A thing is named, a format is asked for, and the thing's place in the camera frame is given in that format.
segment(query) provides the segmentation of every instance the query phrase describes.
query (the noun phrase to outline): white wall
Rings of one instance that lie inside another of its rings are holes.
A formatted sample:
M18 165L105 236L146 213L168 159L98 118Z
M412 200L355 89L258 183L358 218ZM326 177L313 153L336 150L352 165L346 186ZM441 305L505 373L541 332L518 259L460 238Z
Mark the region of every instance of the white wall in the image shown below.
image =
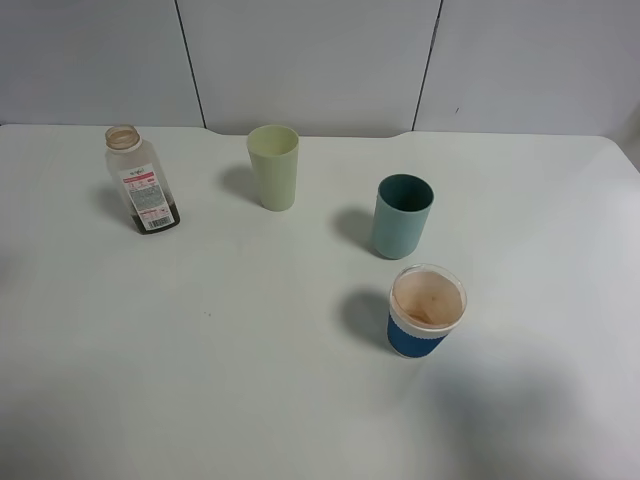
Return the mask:
M639 0L444 0L416 129L615 136L639 104Z
M0 0L0 123L202 126L173 0Z
M207 127L411 130L439 0L179 0Z

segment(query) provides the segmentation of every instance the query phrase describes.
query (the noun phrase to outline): paper cup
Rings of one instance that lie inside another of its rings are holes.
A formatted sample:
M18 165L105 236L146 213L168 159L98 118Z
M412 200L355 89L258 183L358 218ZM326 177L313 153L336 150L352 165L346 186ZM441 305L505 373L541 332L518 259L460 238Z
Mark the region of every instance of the paper cup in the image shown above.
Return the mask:
M389 293L389 343L403 357L424 357L458 326L466 306L462 283L451 272L424 264L406 268Z

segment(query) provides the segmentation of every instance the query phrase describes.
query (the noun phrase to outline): white table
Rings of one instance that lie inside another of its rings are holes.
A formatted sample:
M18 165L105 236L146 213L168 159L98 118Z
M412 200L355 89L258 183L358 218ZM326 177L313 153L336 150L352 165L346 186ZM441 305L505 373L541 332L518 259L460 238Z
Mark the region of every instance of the white table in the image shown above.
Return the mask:
M243 137L141 128L182 216L138 235L104 127L0 128L0 478L637 479L640 176L603 138L303 138L255 202ZM436 192L366 249L376 187ZM386 344L413 263L464 283L424 360Z

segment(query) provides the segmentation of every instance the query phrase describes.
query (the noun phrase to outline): cup rim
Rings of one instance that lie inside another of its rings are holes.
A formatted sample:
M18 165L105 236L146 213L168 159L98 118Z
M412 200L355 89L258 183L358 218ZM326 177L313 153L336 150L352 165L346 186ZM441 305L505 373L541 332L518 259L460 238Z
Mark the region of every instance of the cup rim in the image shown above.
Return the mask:
M251 135L253 135L255 132L259 131L259 130L263 130L263 129L268 129L268 128L275 128L275 129L282 129L282 130L288 130L289 132L293 133L295 135L296 138L296 143L293 147L291 147L289 150L287 150L286 152L283 153L279 153L277 155L269 155L269 154L265 154L265 153L260 153L260 152L256 152L255 150L253 150L250 145L249 145L249 139L251 138ZM260 127L254 128L253 130L251 130L249 132L249 135L247 135L247 150L249 150L250 153L253 153L254 155L258 155L260 157L268 157L268 158L277 158L277 157L281 157L283 155L287 155L288 153L293 152L296 148L298 148L298 145L300 144L300 136L298 135L298 132L296 132L293 128L291 127L287 127L285 125L277 125L277 124L267 124L267 125L262 125Z
M416 180L418 180L420 183L422 183L425 187L427 187L427 189L429 190L429 192L431 193L431 201L429 202L428 205L426 205L425 207L421 208L420 210L402 210L401 208L397 208L394 207L393 205L391 205L382 195L382 192L380 191L380 189L382 188L382 184L384 182L386 182L387 180L394 178L394 177L411 177L411 178L415 178ZM396 212L400 212L400 213L405 213L408 215L413 215L413 214L418 214L418 213L423 213L425 210L427 210L428 208L431 208L431 206L433 205L433 202L436 199L436 194L433 191L433 188L431 188L431 185L429 185L429 183L427 183L426 180L424 180L423 178L418 177L417 175L412 175L410 173L394 173L393 175L388 175L386 177L384 177L380 183L378 184L378 197L380 197L380 199L385 203L385 205L387 207L389 207L392 210L395 210Z
M398 305L398 310L396 310L393 307L393 299L394 299L393 292L394 292L394 288L396 286L397 281L400 280L400 278L404 276L407 272L414 269L420 269L422 271L427 271L427 272L435 272L438 275L443 276L444 278L446 278L447 280L449 280L451 283L455 285L455 287L458 289L458 293L460 293L460 300L462 301L462 311L460 312L460 316L455 322L453 322L450 325L447 325L446 327L429 328L429 327L425 327L424 324L418 324L418 322L414 321L410 315L408 315L404 310L402 310L402 308L400 307L400 304L397 301L395 303L396 305ZM411 265L407 268L404 268L403 270L400 271L400 273L398 273L398 275L396 275L396 278L393 280L393 284L391 285L391 290L389 291L389 307L400 317L401 320L411 325L412 328L415 328L425 333L446 334L447 332L450 332L451 330L453 330L462 320L462 317L464 316L464 312L467 310L467 292L465 291L464 286L462 285L462 282L458 280L458 278L446 268L440 267L439 265L429 264L429 263L416 263L415 265Z

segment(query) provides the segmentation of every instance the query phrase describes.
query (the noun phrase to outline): panel seam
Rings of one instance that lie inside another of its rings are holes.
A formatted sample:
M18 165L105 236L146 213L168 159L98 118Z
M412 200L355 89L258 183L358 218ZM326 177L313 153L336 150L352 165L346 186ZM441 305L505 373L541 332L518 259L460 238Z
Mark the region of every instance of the panel seam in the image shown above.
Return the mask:
M422 93L424 92L424 84L427 81L427 72L429 71L429 64L431 63L431 54L433 53L433 46L436 43L436 35L438 34L438 27L440 26L440 15L442 15L443 3L444 3L444 0L440 0L440 6L438 7L438 15L436 16L436 23L433 26L433 33L431 34L431 44L429 45L429 55L427 55L427 64L424 67L424 74L422 75L422 85L420 86L420 94L418 95L418 104L416 105L416 113L413 116L413 124L411 125L412 132L415 131L416 122L418 121L418 112L420 111L420 103L422 102Z
M198 107L200 108L200 117L202 118L202 126L207 128L207 121L204 118L204 110L202 108L202 101L200 100L200 91L198 90L198 82L196 81L196 74L193 70L193 62L191 61L191 53L189 52L189 44L187 43L187 35L184 33L184 24L182 23L182 15L180 13L180 7L178 7L178 0L173 0L176 6L176 13L178 14L178 22L180 23L180 31L182 32L182 41L184 42L184 49L187 52L187 60L189 61L189 70L191 71L191 79L193 80L193 87L196 91L196 99L198 100Z

